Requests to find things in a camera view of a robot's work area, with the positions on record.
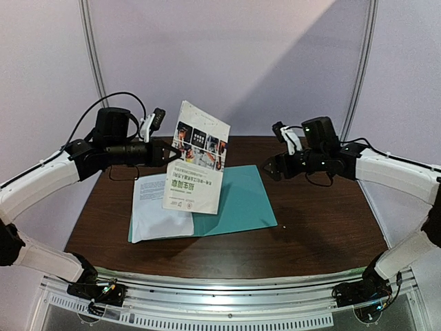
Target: white wall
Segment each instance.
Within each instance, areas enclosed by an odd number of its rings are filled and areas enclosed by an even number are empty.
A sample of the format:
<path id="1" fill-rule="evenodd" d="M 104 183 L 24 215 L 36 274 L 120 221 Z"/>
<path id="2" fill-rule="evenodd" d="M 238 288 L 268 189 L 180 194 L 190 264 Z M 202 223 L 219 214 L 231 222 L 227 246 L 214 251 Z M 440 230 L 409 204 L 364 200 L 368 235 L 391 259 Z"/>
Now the white wall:
<path id="1" fill-rule="evenodd" d="M 277 121 L 349 109 L 369 0 L 93 0 L 107 92 L 131 90 L 168 111 L 187 99 L 232 126 L 272 135 Z M 116 103 L 138 110 L 136 102 Z"/>
<path id="2" fill-rule="evenodd" d="M 58 150 L 97 99 L 78 1 L 0 1 L 0 183 Z M 78 137 L 94 123 L 86 118 Z M 16 221 L 64 249 L 95 179 L 66 188 Z M 0 268 L 0 330 L 25 330 L 42 274 Z"/>
<path id="3" fill-rule="evenodd" d="M 441 2 L 380 1 L 351 138 L 441 165 Z M 429 207 L 380 185 L 365 185 L 387 241 L 415 229 Z M 441 328 L 441 250 L 413 264 L 433 330 Z"/>

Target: white paper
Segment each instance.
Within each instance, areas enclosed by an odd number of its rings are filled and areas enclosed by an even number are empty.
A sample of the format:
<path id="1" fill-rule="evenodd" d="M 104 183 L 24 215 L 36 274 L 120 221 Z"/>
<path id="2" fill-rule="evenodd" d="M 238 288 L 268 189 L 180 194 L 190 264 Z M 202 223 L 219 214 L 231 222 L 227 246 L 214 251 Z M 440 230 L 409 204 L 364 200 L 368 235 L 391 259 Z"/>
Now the white paper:
<path id="1" fill-rule="evenodd" d="M 230 126 L 183 101 L 173 146 L 182 152 L 167 167 L 163 207 L 217 214 Z"/>
<path id="2" fill-rule="evenodd" d="M 132 205 L 132 243 L 194 234 L 191 212 L 163 208 L 164 186 L 165 174 L 141 177 L 135 181 Z"/>

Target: dark brown tabletop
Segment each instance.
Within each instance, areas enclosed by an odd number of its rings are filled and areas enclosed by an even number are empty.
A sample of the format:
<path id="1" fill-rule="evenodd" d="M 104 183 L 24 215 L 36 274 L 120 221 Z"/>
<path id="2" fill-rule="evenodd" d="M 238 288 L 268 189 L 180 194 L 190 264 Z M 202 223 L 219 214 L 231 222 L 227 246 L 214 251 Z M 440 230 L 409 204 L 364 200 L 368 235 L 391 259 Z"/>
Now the dark brown tabletop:
<path id="1" fill-rule="evenodd" d="M 285 149 L 274 137 L 230 137 L 226 166 L 260 165 Z M 140 170 L 145 176 L 165 172 L 165 167 Z M 132 244 L 127 236 L 133 181 L 110 181 L 107 171 L 93 189 L 65 250 L 113 270 L 230 279 L 339 272 L 365 266 L 387 249 L 356 182 L 335 178 L 332 187 L 321 188 L 302 175 L 279 182 L 260 175 L 278 226 Z M 115 167 L 112 176 L 133 178 L 136 170 Z"/>

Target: open folder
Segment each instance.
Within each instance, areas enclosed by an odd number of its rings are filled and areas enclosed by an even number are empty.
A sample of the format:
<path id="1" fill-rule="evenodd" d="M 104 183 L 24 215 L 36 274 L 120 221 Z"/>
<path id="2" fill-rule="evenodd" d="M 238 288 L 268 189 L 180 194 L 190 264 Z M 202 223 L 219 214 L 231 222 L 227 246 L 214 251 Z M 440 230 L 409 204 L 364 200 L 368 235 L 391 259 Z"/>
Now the open folder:
<path id="1" fill-rule="evenodd" d="M 193 213 L 193 223 L 193 235 L 184 237 L 205 237 L 276 226 L 277 220 L 257 167 L 225 168 L 218 214 Z M 132 242 L 132 222 L 128 240 Z"/>

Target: robotic arm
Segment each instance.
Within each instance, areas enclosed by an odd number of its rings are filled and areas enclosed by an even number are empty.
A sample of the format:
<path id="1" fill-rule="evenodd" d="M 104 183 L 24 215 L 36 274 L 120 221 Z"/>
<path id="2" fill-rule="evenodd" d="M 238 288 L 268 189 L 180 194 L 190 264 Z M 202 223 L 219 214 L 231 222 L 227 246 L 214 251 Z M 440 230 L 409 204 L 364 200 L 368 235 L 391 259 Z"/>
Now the robotic arm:
<path id="1" fill-rule="evenodd" d="M 0 186 L 0 266 L 22 265 L 53 274 L 67 281 L 68 293 L 96 302 L 121 306 L 125 286 L 99 283 L 95 268 L 81 255 L 60 252 L 39 243 L 17 230 L 13 221 L 31 205 L 53 192 L 113 165 L 161 167 L 179 158 L 181 152 L 160 139 L 151 139 L 159 129 L 165 111 L 155 109 L 142 126 L 129 110 L 102 108 L 95 128 L 84 139 L 64 145 L 47 160 Z M 135 122 L 136 134 L 127 137 L 129 121 Z M 175 155 L 165 158 L 164 151 Z"/>
<path id="2" fill-rule="evenodd" d="M 331 183 L 336 175 L 353 181 L 379 183 L 433 206 L 421 228 L 376 257 L 364 271 L 361 281 L 337 285 L 333 296 L 340 307 L 378 299 L 385 292 L 391 293 L 389 280 L 397 276 L 397 284 L 400 285 L 401 269 L 433 248 L 441 248 L 441 170 L 434 165 L 380 152 L 363 138 L 341 143 L 329 117 L 306 121 L 301 128 L 309 146 L 307 149 L 302 148 L 293 127 L 284 126 L 281 122 L 273 126 L 278 140 L 286 143 L 288 149 L 286 153 L 266 160 L 262 166 L 263 171 L 275 181 L 280 181 L 282 175 L 290 179 L 300 173 L 305 173 L 310 181 L 309 176 L 314 172 L 326 172 Z"/>

